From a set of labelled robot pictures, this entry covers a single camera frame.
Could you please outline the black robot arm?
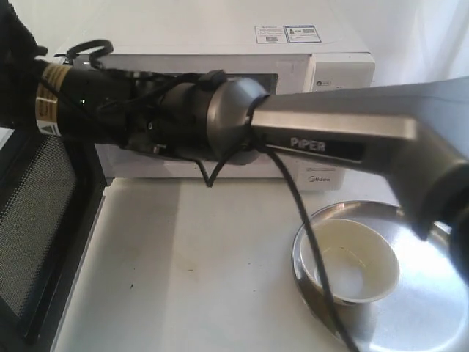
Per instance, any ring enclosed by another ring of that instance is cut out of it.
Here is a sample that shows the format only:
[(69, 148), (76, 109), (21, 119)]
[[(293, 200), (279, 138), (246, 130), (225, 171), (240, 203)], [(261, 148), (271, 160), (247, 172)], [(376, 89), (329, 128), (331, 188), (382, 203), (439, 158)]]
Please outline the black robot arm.
[(251, 150), (383, 176), (413, 231), (450, 229), (468, 275), (468, 79), (271, 95), (222, 70), (107, 68), (107, 40), (47, 50), (1, 3), (1, 126), (186, 161), (246, 164)]

